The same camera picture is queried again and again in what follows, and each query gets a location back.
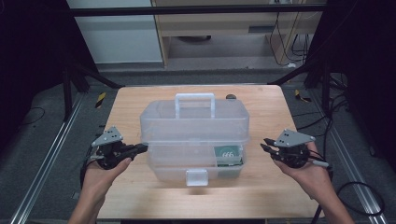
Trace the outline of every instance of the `clear plastic storage box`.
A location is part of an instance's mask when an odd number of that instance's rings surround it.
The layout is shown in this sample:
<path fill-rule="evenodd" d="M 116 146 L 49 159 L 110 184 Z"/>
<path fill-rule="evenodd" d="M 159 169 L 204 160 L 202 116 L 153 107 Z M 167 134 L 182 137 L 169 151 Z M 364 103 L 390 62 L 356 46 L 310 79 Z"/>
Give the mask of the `clear plastic storage box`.
<path fill-rule="evenodd" d="M 178 93 L 151 102 L 140 116 L 148 165 L 160 180 L 205 186 L 209 179 L 235 178 L 246 162 L 249 114 L 239 100 L 213 93 Z"/>

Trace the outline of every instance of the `human hand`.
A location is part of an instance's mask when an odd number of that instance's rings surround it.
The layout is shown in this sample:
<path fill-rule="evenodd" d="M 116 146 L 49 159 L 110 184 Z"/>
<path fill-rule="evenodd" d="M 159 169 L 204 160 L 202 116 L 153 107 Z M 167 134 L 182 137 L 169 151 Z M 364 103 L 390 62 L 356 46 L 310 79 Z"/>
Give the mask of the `human hand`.
<path fill-rule="evenodd" d="M 309 150 L 318 152 L 314 142 L 309 142 L 306 146 Z M 290 168 L 281 161 L 274 161 L 274 163 L 285 175 L 289 175 L 297 181 L 312 199 L 318 201 L 320 197 L 323 196 L 323 192 L 333 191 L 332 181 L 330 180 L 326 168 L 317 166 L 310 161 L 308 161 L 305 166 L 298 169 Z"/>
<path fill-rule="evenodd" d="M 131 158 L 127 158 L 111 170 L 102 169 L 96 161 L 88 165 L 78 204 L 68 223 L 95 223 L 113 181 L 131 161 Z"/>

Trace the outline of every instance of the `wooden tabletop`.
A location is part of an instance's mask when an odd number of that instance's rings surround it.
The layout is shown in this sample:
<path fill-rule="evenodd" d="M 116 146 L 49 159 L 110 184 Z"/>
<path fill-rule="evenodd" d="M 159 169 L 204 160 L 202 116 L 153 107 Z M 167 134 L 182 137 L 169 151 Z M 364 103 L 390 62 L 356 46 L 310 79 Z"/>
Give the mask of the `wooden tabletop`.
<path fill-rule="evenodd" d="M 155 100 L 173 100 L 176 93 L 213 92 L 217 99 L 234 94 L 249 115 L 247 161 L 236 179 L 209 180 L 207 187 L 161 182 L 150 170 L 147 153 L 134 158 L 113 183 L 98 218 L 193 219 L 312 217 L 318 204 L 290 177 L 281 173 L 260 147 L 263 138 L 277 139 L 283 129 L 295 130 L 278 86 L 155 86 L 119 90 L 106 129 L 116 126 L 125 144 L 140 143 L 139 116 Z"/>

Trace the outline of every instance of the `black cable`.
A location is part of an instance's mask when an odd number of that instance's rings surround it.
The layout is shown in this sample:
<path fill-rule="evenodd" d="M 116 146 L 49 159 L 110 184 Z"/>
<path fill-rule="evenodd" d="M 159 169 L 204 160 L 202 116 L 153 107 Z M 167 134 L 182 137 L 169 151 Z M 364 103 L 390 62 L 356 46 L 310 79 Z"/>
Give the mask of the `black cable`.
<path fill-rule="evenodd" d="M 279 12 L 276 13 L 276 21 L 275 21 L 274 29 L 273 29 L 273 32 L 272 32 L 271 35 L 270 35 L 270 46 L 271 46 L 271 50 L 272 50 L 272 52 L 274 53 L 274 55 L 276 55 L 276 53 L 274 52 L 274 49 L 273 49 L 273 47 L 272 47 L 272 37 L 273 37 L 273 33 L 274 33 L 274 31 L 275 31 L 276 29 L 277 29 L 277 32 L 278 32 L 278 34 L 279 34 L 280 42 L 281 42 L 282 48 L 283 48 L 283 53 L 285 54 L 286 58 L 288 58 L 288 60 L 290 60 L 292 63 L 297 63 L 297 62 L 299 62 L 300 60 L 291 59 L 291 58 L 288 56 L 288 53 L 286 52 L 286 47 L 285 47 L 285 44 L 284 44 L 283 39 L 282 39 L 282 35 L 281 35 L 281 33 L 280 33 L 280 30 L 279 30 Z M 278 65 L 281 65 L 281 66 L 287 65 L 287 64 L 279 63 L 277 60 L 276 60 L 276 63 L 277 63 Z"/>
<path fill-rule="evenodd" d="M 360 181 L 351 181 L 351 182 L 347 182 L 345 183 L 343 186 L 341 186 L 338 190 L 337 190 L 337 195 L 340 194 L 341 190 L 343 190 L 345 187 L 349 186 L 349 185 L 363 185 L 364 187 L 368 188 L 373 194 L 375 194 L 377 196 L 377 198 L 381 201 L 379 207 L 379 211 L 376 213 L 366 213 L 366 212 L 362 212 L 359 209 L 353 207 L 352 205 L 350 205 L 349 203 L 346 203 L 345 201 L 343 201 L 341 198 L 341 202 L 350 210 L 360 214 L 360 215 L 364 215 L 367 217 L 376 217 L 381 215 L 382 213 L 384 213 L 385 210 L 385 201 L 384 198 L 378 193 L 378 191 L 376 189 L 374 189 L 373 187 L 371 187 L 370 185 L 360 182 Z"/>
<path fill-rule="evenodd" d="M 25 122 L 22 125 L 29 125 L 29 124 L 36 123 L 39 120 L 41 120 L 44 117 L 44 115 L 46 114 L 46 110 L 44 108 L 42 108 L 42 107 L 35 106 L 35 107 L 30 108 L 30 110 L 33 110 L 33 109 L 41 109 L 41 111 L 43 111 L 43 113 L 41 114 L 41 116 L 38 119 L 35 119 L 33 121 L 29 121 L 29 122 Z"/>
<path fill-rule="evenodd" d="M 303 113 L 303 114 L 296 114 L 296 115 L 292 115 L 292 117 L 300 117 L 300 116 L 304 116 L 304 115 L 312 115 L 312 114 L 318 114 L 320 112 L 308 112 L 308 113 Z"/>

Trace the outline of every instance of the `hand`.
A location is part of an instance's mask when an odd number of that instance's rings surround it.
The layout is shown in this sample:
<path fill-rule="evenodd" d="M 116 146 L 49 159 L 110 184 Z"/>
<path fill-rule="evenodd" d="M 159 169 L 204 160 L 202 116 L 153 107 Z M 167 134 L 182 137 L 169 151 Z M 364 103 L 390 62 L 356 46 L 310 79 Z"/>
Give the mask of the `hand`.
<path fill-rule="evenodd" d="M 318 152 L 314 142 L 306 144 L 307 148 L 311 151 Z M 281 161 L 274 161 L 274 163 L 285 174 L 292 177 L 297 183 L 300 184 L 302 189 L 312 198 L 318 200 L 322 191 L 333 190 L 332 181 L 326 168 L 317 166 L 312 162 L 307 162 L 302 168 L 294 169 Z"/>
<path fill-rule="evenodd" d="M 131 161 L 131 158 L 127 158 L 111 170 L 102 169 L 96 161 L 91 163 L 85 173 L 78 204 L 68 223 L 95 223 L 113 181 Z"/>
<path fill-rule="evenodd" d="M 307 143 L 308 149 L 318 152 L 315 143 Z M 323 209 L 328 223 L 354 223 L 352 217 L 341 203 L 334 188 L 326 168 L 308 162 L 302 168 L 294 169 L 281 161 L 274 161 L 280 170 L 291 176 L 302 189 L 315 199 Z"/>

